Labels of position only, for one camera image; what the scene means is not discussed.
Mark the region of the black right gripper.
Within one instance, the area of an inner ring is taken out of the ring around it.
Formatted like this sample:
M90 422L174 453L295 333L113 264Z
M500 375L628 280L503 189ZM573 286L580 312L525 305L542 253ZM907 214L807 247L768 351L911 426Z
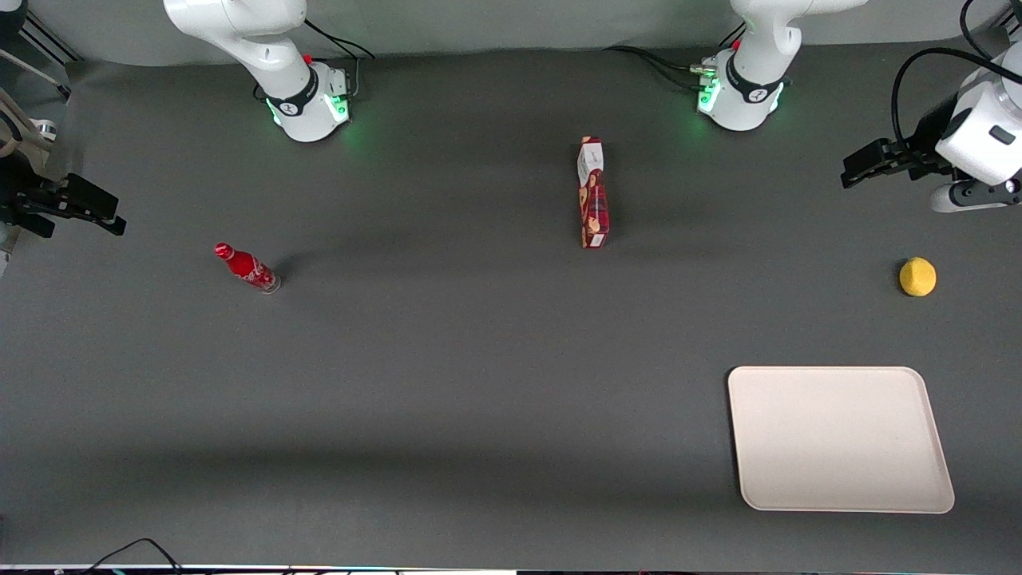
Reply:
M54 222L45 217L24 214L25 196L29 202L44 204L42 212L57 215L56 190L61 179L51 179L36 173L28 157L20 152L1 159L1 215L7 224L21 227L25 232L42 239L51 239ZM127 222L117 215L117 196L77 174L67 174L62 185L63 212L67 218L93 223L114 236L123 236Z

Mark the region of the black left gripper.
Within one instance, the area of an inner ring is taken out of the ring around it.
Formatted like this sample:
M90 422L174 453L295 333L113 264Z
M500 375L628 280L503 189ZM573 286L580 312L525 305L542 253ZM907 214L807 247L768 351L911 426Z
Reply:
M949 96L917 122L915 132L905 138L908 153L896 141L887 138L878 138L862 146L858 157L847 157L843 161L842 188L850 189L865 180L904 171L908 171L912 180L920 180L931 174L953 175L955 167L936 153L935 147L949 127L957 99L957 95Z

